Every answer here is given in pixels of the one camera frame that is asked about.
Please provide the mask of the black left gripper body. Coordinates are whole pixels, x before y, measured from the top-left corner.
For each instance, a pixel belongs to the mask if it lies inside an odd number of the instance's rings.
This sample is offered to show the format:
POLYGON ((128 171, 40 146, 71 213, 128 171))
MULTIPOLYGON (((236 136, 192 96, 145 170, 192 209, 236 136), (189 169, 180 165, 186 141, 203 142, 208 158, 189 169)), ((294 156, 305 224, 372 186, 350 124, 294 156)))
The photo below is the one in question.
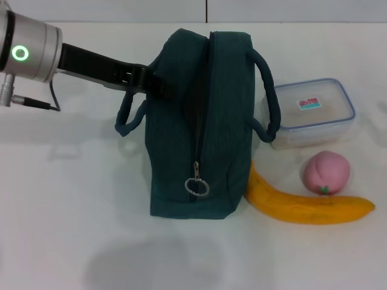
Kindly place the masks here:
POLYGON ((62 45, 58 68, 64 74, 118 91, 148 88, 148 67, 115 60, 79 47, 62 45))

